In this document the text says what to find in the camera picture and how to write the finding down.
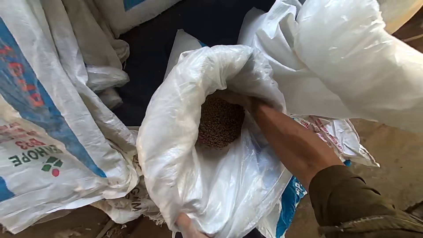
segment dirt floor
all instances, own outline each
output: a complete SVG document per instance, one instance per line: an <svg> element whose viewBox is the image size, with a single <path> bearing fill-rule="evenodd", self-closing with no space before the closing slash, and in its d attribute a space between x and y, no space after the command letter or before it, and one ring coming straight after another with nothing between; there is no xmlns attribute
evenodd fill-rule
<svg viewBox="0 0 423 238"><path fill-rule="evenodd" d="M352 120L361 143L381 164L380 168L352 164L353 170L402 210L423 200L423 134L415 134L376 122ZM298 205L286 238L317 238L317 223L310 199ZM166 225L156 226L146 218L126 225L114 224L105 213L87 206L69 215L34 225L17 235L0 238L170 238Z"/></svg>

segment forearm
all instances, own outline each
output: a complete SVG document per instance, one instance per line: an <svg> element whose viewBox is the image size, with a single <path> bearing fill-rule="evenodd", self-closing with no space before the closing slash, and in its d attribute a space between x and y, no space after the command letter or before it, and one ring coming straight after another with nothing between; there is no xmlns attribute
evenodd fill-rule
<svg viewBox="0 0 423 238"><path fill-rule="evenodd" d="M281 162L306 189L317 172L342 165L326 143L289 116L256 98L250 98L247 109Z"/></svg>

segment fingers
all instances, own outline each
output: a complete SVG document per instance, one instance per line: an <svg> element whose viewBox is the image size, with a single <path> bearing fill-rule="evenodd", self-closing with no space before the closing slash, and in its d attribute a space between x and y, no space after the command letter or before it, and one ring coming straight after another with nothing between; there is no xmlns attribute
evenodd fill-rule
<svg viewBox="0 0 423 238"><path fill-rule="evenodd" d="M179 214L178 218L176 218L176 225L181 231L183 238L208 238L194 227L191 219L185 213Z"/></svg>

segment printed logo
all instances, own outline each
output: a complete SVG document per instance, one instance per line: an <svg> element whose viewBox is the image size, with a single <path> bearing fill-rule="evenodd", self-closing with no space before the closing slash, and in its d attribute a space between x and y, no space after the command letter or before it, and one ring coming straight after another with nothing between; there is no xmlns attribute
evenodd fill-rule
<svg viewBox="0 0 423 238"><path fill-rule="evenodd" d="M62 167L63 165L63 162L61 160L59 160L56 157L50 156L45 163L46 164L44 164L44 166L41 168L42 171L49 172L51 168L53 168L51 170L52 175L54 177L59 176L60 171L58 168Z"/></svg>

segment olive jacket sleeve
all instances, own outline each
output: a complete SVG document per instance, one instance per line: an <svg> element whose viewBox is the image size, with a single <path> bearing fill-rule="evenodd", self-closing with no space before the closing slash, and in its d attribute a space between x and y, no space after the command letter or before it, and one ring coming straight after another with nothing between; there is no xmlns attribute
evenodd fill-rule
<svg viewBox="0 0 423 238"><path fill-rule="evenodd" d="M423 238L423 221L395 209L346 166L321 170L309 193L319 233L327 238Z"/></svg>

